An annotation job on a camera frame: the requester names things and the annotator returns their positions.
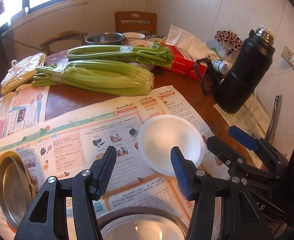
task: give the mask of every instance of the window sill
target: window sill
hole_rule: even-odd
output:
[[[30,22],[38,17],[41,17],[45,14],[57,11],[57,10],[61,10],[64,8],[68,8],[68,7],[72,7],[72,6],[76,6],[76,5],[80,5],[80,4],[87,4],[88,2],[86,2],[85,0],[68,0],[68,1],[63,1],[63,2],[59,2],[59,3],[55,3],[53,5],[44,7],[42,9],[39,9],[29,15],[26,15],[24,18],[17,20],[16,22],[12,23],[12,25],[10,25],[7,29],[7,31],[5,31],[1,36],[5,36],[8,33],[14,31],[15,29],[19,28],[20,26],[26,24],[27,22]]]

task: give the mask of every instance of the plastic bag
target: plastic bag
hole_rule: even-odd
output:
[[[0,83],[1,93],[5,95],[30,80],[36,73],[36,66],[43,66],[46,59],[46,54],[38,53],[34,56],[29,56],[18,63],[16,60],[13,60],[11,62],[11,68]]]

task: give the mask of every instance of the chair backrest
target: chair backrest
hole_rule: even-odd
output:
[[[122,23],[126,21],[150,21],[146,23]],[[115,12],[116,31],[118,33],[127,31],[149,31],[151,35],[156,32],[157,14],[138,11]]]
[[[66,31],[62,33],[58,33],[55,36],[49,38],[48,40],[40,43],[39,47],[43,47],[43,49],[46,51],[47,56],[51,54],[50,51],[50,44],[56,42],[56,41],[61,41],[61,40],[66,40],[75,36],[81,36],[81,44],[85,45],[85,38],[84,36],[87,36],[88,33],[86,32],[78,32],[78,31]]]

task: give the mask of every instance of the black water bottle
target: black water bottle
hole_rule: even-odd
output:
[[[217,104],[234,114],[255,91],[272,63],[274,35],[260,25],[243,41],[239,54],[227,76],[215,93]]]

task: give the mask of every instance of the wall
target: wall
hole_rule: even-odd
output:
[[[273,64],[267,74],[290,67],[281,52],[287,45],[294,53],[294,8],[288,0],[147,0],[147,12],[158,15],[157,34],[167,35],[170,25],[183,28],[208,47],[217,46],[217,30],[231,29],[242,39],[251,29],[267,25],[276,35]],[[276,135],[278,149],[290,154],[294,146],[294,71],[263,78],[257,95],[271,115],[274,98],[282,94],[282,109]]]
[[[112,32],[116,28],[114,17],[116,11],[143,11],[146,4],[146,0],[86,1],[88,1],[87,4],[76,5],[45,14],[6,33],[2,37],[2,41],[8,60],[8,67],[11,60],[21,60],[39,51],[7,38],[39,47],[41,42],[64,31],[79,30],[86,31],[89,34]],[[80,41],[67,40],[56,42],[50,48],[52,51],[62,51],[80,45]]]

